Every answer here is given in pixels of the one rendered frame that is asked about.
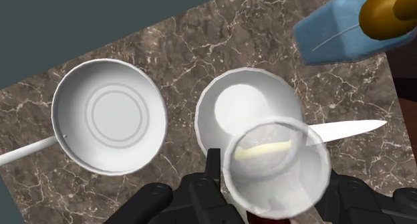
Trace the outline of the clear drinking glass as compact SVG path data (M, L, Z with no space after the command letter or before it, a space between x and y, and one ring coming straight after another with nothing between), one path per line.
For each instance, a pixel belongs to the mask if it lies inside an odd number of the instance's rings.
M233 200L259 217L285 219L314 206L330 180L329 152L306 123L288 117L261 118L244 127L223 160Z

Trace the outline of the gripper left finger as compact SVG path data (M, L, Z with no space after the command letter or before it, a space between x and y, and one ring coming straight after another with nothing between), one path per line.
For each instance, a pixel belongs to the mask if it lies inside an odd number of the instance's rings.
M104 224L245 224L221 193L221 150L207 152L203 173L185 175L176 190L149 183Z

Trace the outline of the blue bottle with golden cap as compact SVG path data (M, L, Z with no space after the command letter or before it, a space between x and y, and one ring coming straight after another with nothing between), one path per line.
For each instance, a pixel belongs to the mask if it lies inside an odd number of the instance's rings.
M294 25L293 34L304 64L358 62L407 43L417 28L394 39L376 40L360 28L360 9L366 0L331 0Z

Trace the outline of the white frying pan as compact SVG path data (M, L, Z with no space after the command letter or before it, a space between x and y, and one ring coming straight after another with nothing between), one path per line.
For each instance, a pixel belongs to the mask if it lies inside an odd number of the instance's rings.
M51 102L54 135L0 155L0 166L59 144L99 175L134 173L164 144L168 116L156 84L133 65L95 59L70 70Z

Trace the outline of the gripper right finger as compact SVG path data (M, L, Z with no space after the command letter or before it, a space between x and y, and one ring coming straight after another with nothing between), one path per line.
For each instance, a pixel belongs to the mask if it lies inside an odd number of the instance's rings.
M332 171L315 208L323 221L333 224L417 224L417 189L396 189L389 197L359 178Z

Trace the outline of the white bowl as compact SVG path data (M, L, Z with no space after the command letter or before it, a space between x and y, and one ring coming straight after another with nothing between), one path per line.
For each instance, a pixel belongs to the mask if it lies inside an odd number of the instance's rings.
M194 117L198 145L204 153L210 148L224 152L234 135L272 116L304 120L294 89L262 69L229 70L212 80L198 99Z

